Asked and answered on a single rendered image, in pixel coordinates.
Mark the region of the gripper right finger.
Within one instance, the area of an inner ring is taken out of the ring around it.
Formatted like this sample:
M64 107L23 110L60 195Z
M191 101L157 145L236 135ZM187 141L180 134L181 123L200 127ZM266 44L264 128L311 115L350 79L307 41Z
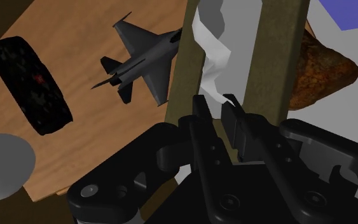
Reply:
M226 95L221 121L240 162L262 161L295 219L358 219L358 143L299 119L278 126Z

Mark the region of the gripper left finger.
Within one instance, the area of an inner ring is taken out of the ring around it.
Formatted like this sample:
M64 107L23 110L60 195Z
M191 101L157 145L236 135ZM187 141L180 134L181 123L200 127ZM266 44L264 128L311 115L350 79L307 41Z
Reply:
M67 192L75 224L124 224L183 165L198 167L190 134L195 121L212 122L203 95L178 125L160 122L77 180Z

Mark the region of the olive green frame holder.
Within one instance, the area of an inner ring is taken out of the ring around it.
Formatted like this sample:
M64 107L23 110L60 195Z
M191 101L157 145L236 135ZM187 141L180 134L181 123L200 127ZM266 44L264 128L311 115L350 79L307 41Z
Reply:
M205 52L194 40L192 22L200 0L188 0L165 121L177 124L193 111L192 98L203 95L213 128L229 139L221 121L222 105L201 89ZM232 94L246 113L272 125L287 118L296 79L301 40L310 0L223 0L225 30L219 40L231 50L216 80L217 91Z

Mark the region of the wooden table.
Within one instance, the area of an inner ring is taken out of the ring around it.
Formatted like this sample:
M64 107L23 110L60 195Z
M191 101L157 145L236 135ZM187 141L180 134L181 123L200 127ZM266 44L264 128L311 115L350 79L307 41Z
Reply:
M73 122L40 136L26 120L0 79L0 132L20 136L36 153L25 190L41 200L68 187L154 123L175 122L191 112L204 54L192 36L199 0L33 0L6 31L27 40L46 64L74 117ZM112 25L126 19L153 32L182 28L184 44L172 63L169 102L157 106L142 80L134 83L130 104L116 89L100 86L104 55L128 58Z

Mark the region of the brown rough lump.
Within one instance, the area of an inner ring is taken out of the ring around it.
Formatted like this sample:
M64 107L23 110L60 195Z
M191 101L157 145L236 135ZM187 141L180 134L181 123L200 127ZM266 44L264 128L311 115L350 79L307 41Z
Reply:
M357 79L358 65L354 61L324 46L305 30L289 110L311 106Z

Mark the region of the grey toy jet plane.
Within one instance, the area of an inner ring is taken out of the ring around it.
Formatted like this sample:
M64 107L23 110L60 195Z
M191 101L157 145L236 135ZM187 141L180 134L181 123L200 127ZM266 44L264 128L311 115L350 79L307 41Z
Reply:
M119 34L130 58L119 62L102 57L100 63L110 77L96 87L105 85L118 87L123 103L132 100L133 82L143 78L158 106L168 101L172 59L178 53L182 28L163 34L155 34L139 26L126 22L124 18L113 27Z

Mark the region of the grey round object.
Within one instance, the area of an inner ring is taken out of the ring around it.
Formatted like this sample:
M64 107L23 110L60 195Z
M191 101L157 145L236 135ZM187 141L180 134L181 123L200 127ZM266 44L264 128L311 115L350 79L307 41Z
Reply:
M0 200L23 187L35 163L35 152L26 140L11 134L0 134Z

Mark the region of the black mottled oblong block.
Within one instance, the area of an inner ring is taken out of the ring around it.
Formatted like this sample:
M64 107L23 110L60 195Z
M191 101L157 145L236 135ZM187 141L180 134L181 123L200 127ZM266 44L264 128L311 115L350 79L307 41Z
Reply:
M0 39L0 77L39 135L52 134L73 121L52 74L24 38Z

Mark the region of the white crumpled napkin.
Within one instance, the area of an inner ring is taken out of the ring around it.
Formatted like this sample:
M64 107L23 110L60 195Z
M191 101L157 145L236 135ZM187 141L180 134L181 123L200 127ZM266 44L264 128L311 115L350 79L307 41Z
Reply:
M225 30L222 5L223 0L200 0L192 22L194 40L205 52L200 87L220 104L229 99L217 91L215 80L222 74L231 55L231 50L219 40Z

